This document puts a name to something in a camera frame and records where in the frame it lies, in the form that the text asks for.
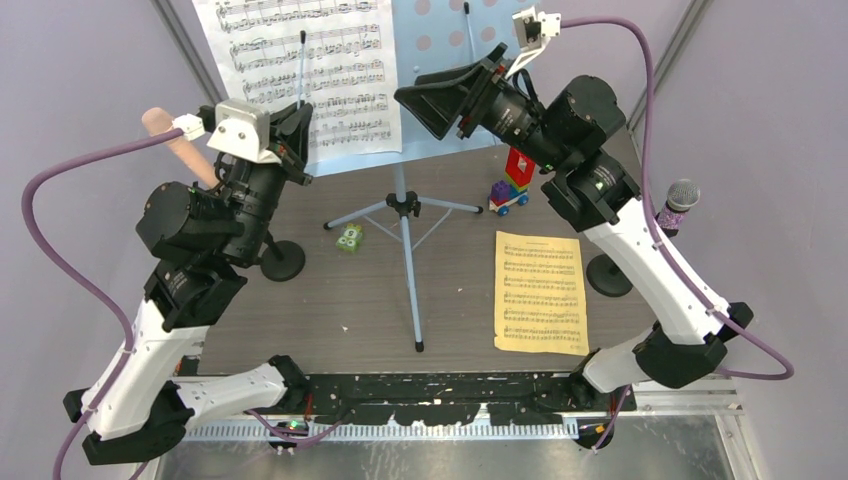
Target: floor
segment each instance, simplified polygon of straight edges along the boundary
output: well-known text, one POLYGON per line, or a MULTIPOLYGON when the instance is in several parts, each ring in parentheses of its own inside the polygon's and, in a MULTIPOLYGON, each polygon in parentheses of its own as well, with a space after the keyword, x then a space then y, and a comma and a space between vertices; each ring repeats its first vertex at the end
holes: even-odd
POLYGON ((714 417, 622 417, 597 456, 570 440, 323 442, 293 456, 267 443, 180 443, 157 479, 512 480, 734 478, 714 417))
MULTIPOLYGON (((625 132, 607 153, 638 177, 638 160, 625 132)), ((412 162, 407 186, 421 196, 483 205, 491 184, 503 178, 505 147, 412 162)), ((271 232, 306 251, 303 272, 273 283, 258 268, 224 317, 209 332, 201 374, 237 373, 277 354, 291 355, 306 373, 567 370, 580 357, 504 352, 493 346, 495 232, 576 237, 548 206, 536 176, 531 200, 506 217, 454 211, 415 250, 414 261, 426 350, 413 349, 409 296, 401 245, 360 219, 365 240, 355 254, 335 247, 339 229, 324 222, 384 199, 394 188, 391 167, 287 185, 271 232)), ((411 219, 413 242, 445 210, 425 207, 411 219)), ((398 216, 372 218, 399 233, 398 216)), ((599 250, 581 238, 584 265, 599 250)), ((654 317, 636 292, 603 297, 586 285, 590 348, 609 347, 649 327, 654 317)))

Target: paper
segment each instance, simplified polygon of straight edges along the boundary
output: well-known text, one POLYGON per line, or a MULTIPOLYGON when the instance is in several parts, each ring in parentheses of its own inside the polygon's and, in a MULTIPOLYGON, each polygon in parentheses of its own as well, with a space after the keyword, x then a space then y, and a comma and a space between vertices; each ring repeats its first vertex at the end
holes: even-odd
POLYGON ((495 347, 589 353, 580 242, 497 232, 495 347))
POLYGON ((309 162, 400 151, 391 0, 193 0, 231 98, 270 112, 315 108, 309 162))

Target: colorful toy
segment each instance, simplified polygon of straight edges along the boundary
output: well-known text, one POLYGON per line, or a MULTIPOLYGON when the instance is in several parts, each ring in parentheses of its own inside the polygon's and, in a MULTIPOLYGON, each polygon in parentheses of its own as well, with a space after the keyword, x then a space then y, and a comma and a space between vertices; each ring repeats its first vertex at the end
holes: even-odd
POLYGON ((359 249, 363 237, 361 226, 348 223, 342 236, 336 241, 336 247, 345 252, 354 253, 359 249))
POLYGON ((492 185, 492 193, 489 194, 489 210, 496 212, 499 217, 509 213, 510 205, 517 203, 521 206, 530 201, 527 189, 533 179, 533 162, 518 150, 510 148, 504 173, 506 181, 501 180, 492 185))

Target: purple toy block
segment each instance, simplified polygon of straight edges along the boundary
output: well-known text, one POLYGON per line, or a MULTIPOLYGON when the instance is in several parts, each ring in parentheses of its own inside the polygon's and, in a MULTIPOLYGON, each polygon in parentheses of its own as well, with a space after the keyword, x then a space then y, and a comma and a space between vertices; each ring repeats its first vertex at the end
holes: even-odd
POLYGON ((493 202, 499 204, 509 200, 509 194, 512 190, 511 186, 503 180, 492 185, 492 194, 489 197, 493 202))

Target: silver microphone grille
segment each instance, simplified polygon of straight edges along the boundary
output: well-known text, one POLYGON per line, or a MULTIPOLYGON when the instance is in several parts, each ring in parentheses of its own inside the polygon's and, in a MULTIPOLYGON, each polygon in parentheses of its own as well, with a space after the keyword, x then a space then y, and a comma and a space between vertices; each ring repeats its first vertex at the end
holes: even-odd
POLYGON ((678 180, 668 189, 668 206, 678 212, 685 212, 695 206, 701 198, 701 189, 689 179, 678 180))

